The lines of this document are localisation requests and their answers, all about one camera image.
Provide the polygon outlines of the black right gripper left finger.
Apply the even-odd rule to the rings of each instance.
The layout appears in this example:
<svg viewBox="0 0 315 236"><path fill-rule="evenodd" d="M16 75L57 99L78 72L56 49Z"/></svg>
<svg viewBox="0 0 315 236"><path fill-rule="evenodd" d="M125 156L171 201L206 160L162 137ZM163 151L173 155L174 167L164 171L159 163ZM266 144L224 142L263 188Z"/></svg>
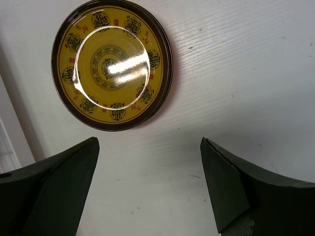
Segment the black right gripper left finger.
<svg viewBox="0 0 315 236"><path fill-rule="evenodd" d="M99 155L96 137L0 176L2 236L77 234Z"/></svg>

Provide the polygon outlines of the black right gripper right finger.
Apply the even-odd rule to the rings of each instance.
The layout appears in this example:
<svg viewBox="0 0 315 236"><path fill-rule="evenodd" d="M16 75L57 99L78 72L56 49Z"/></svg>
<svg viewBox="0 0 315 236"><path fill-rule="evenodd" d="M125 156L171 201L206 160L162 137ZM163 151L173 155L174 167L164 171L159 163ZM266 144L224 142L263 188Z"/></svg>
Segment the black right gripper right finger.
<svg viewBox="0 0 315 236"><path fill-rule="evenodd" d="M223 236L312 236L315 185L246 161L207 138L201 160Z"/></svg>

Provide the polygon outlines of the yellow patterned plate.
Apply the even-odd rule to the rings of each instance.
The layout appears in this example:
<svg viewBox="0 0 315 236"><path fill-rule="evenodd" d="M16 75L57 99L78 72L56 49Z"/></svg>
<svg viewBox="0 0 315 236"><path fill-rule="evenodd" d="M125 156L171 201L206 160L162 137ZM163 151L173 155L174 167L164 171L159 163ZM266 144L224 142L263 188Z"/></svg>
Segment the yellow patterned plate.
<svg viewBox="0 0 315 236"><path fill-rule="evenodd" d="M92 128L138 126L162 87L162 50L140 8L127 0L91 0L56 35L56 90L69 112Z"/></svg>

